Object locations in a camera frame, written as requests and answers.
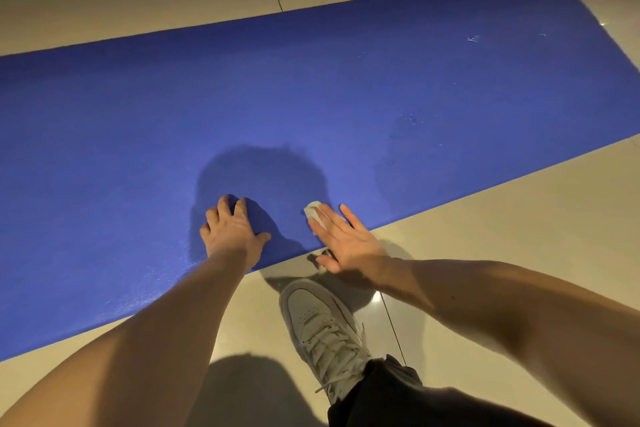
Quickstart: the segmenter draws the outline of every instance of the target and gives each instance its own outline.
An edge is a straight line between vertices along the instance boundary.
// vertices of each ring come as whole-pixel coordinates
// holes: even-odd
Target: black pants
[[[453,388],[427,388],[413,368],[387,356],[367,363],[364,380],[329,409],[330,427],[550,427]]]

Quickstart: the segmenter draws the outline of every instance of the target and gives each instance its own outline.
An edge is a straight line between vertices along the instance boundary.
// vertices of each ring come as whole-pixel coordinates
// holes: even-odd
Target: blue yoga mat
[[[356,0],[0,58],[0,359],[108,323],[204,258],[222,194],[320,246],[640,131],[640,75],[579,0]]]

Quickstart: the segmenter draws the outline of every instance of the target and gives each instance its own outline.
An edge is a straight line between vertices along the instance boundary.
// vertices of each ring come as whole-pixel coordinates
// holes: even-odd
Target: white sneaker
[[[316,393],[324,389],[331,404],[344,399],[364,378],[371,359],[353,314],[329,290],[306,278],[284,288],[280,310],[298,354],[321,384]]]

